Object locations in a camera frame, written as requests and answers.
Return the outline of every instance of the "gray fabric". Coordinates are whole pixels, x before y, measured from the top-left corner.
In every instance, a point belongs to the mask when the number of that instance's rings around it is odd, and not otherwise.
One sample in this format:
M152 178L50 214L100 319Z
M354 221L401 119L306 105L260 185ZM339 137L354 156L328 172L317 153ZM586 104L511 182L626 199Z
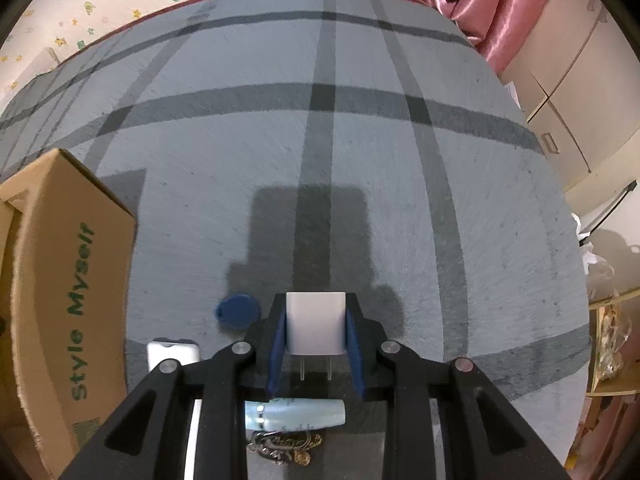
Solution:
M130 388L152 338L204 357L239 338L213 316L231 294L266 314L276 292L350 290L421 356L474 357L565 457L589 358L572 219L518 107L437 12L197 2L36 79L0 135L2 180L68 148L137 212ZM252 456L253 478L380 476L385 407L358 403L335 368L326 394L347 423L309 468Z

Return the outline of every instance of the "screw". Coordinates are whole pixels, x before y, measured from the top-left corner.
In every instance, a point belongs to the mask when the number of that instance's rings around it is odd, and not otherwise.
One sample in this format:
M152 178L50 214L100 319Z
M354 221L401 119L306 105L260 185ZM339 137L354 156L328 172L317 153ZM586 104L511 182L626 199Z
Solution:
M397 354L400 351L400 343L397 341L385 341L380 345L385 354Z
M456 359L456 368L461 372L470 372L474 369L474 362L466 357L459 357Z
M163 374L171 374L178 368L178 361L175 359L165 359L160 363L160 371Z
M234 354L243 355L251 350L251 345L247 341L238 341L231 347Z

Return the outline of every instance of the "blue lid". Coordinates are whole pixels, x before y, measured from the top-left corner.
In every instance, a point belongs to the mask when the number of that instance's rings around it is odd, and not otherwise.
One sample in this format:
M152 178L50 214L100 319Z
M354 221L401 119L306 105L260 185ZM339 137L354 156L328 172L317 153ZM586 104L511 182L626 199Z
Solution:
M214 313L220 323L235 330L246 330L260 319L260 304L248 294L236 294L222 301Z

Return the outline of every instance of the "cabinet handle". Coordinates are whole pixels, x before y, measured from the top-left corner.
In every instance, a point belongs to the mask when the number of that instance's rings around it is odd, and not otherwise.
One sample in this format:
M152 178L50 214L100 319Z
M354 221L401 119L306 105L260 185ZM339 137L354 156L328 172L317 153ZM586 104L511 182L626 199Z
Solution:
M542 134L542 142L545 143L546 150L554 155L559 155L558 145L550 133Z

